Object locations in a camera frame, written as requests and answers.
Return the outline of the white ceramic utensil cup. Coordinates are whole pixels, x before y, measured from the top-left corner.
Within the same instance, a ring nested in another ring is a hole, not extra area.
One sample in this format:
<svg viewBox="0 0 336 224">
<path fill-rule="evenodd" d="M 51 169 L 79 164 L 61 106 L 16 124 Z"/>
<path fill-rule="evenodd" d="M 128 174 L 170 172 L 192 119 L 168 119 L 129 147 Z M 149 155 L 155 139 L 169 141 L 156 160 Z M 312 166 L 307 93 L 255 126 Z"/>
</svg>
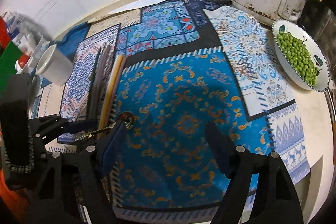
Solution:
<svg viewBox="0 0 336 224">
<path fill-rule="evenodd" d="M 72 61 L 54 44 L 42 54 L 36 67 L 36 74 L 55 85 L 63 86 L 70 78 L 73 68 Z"/>
</svg>

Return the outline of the bowl of green peas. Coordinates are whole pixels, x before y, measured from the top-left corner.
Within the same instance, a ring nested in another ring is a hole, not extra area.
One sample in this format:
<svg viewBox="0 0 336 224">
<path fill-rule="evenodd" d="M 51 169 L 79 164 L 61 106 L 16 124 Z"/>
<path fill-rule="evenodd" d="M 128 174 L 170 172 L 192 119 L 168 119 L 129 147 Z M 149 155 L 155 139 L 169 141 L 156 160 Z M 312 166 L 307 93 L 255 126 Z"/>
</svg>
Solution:
<svg viewBox="0 0 336 224">
<path fill-rule="evenodd" d="M 330 82 L 329 67 L 312 37 L 287 20 L 274 22 L 272 34 L 277 58 L 289 78 L 305 90 L 325 92 Z"/>
</svg>

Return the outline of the green cutting board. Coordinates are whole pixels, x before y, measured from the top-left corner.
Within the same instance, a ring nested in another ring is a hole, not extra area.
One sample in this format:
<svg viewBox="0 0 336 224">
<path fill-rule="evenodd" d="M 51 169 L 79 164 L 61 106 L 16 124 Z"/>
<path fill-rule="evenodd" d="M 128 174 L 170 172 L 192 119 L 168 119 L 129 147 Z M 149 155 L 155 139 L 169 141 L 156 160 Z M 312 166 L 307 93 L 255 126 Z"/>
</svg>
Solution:
<svg viewBox="0 0 336 224">
<path fill-rule="evenodd" d="M 9 42 L 0 59 L 0 93 L 6 88 L 7 82 L 12 75 L 17 73 L 16 61 L 23 55 L 22 51 L 13 43 Z"/>
</svg>

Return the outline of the metal spoon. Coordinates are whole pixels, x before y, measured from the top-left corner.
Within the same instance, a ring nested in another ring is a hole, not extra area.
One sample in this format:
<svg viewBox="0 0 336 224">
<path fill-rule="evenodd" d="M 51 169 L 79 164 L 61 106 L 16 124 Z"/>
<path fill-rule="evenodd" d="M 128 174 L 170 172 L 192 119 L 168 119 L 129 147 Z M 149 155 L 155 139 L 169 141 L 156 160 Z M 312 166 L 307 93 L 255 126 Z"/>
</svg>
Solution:
<svg viewBox="0 0 336 224">
<path fill-rule="evenodd" d="M 129 111 L 122 112 L 119 116 L 117 116 L 116 120 L 110 120 L 111 124 L 103 129 L 87 132 L 81 134 L 79 137 L 75 139 L 75 141 L 82 141 L 84 139 L 90 138 L 92 136 L 98 135 L 100 133 L 106 132 L 114 128 L 117 124 L 123 123 L 126 126 L 126 129 L 129 130 L 134 126 L 134 115 Z"/>
</svg>

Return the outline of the wooden chopstick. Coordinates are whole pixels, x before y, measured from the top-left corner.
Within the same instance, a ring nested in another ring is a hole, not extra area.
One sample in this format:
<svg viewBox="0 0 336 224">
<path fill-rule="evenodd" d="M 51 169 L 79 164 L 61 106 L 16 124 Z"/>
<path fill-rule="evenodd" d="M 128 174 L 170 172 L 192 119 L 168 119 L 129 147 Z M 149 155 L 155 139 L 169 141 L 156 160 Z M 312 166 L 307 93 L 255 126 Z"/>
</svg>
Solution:
<svg viewBox="0 0 336 224">
<path fill-rule="evenodd" d="M 99 130 L 102 130 L 108 126 L 108 120 L 112 109 L 112 103 L 117 90 L 117 85 L 121 77 L 122 70 L 124 69 L 125 62 L 126 62 L 126 56 L 123 54 L 118 55 L 115 59 L 110 74 L 108 86 L 105 92 L 104 103 L 101 109 L 100 120 L 98 123 Z"/>
</svg>

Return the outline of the patterned blue table mat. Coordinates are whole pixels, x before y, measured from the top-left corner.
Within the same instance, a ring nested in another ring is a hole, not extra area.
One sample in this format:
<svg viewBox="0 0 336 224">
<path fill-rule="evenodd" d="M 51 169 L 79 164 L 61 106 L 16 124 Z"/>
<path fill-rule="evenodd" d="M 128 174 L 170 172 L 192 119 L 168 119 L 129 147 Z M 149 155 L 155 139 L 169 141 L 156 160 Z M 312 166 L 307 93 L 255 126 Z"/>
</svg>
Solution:
<svg viewBox="0 0 336 224">
<path fill-rule="evenodd" d="M 126 55 L 110 114 L 111 122 L 134 119 L 110 173 L 117 214 L 183 219 L 218 207 L 229 181 L 205 140 L 209 121 L 252 153 L 277 151 L 294 183 L 310 172 L 293 90 L 252 15 L 172 0 L 142 8 L 131 26 L 90 35 L 83 25 L 77 33 L 78 41 L 58 46 L 74 55 L 71 77 L 61 87 L 39 80 L 30 115 L 84 119 L 104 48 Z"/>
</svg>

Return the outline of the white plastic bag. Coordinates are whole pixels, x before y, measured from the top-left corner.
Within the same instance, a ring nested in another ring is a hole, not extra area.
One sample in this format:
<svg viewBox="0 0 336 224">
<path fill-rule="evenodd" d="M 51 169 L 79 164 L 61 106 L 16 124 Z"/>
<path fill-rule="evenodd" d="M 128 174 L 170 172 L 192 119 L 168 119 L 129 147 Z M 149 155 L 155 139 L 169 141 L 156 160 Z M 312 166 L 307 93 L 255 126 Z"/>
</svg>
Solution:
<svg viewBox="0 0 336 224">
<path fill-rule="evenodd" d="M 17 12 L 1 14 L 1 53 L 12 42 L 25 56 L 31 57 L 38 43 L 29 22 Z"/>
</svg>

